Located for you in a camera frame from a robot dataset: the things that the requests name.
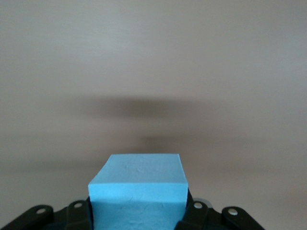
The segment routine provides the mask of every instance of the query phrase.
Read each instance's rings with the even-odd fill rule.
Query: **gray background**
[[[180,153],[195,197],[307,226],[305,0],[0,0],[0,226]]]

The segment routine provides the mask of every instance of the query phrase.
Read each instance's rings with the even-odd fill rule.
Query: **block front face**
[[[89,183],[95,230],[172,230],[188,195],[178,154],[111,155]]]

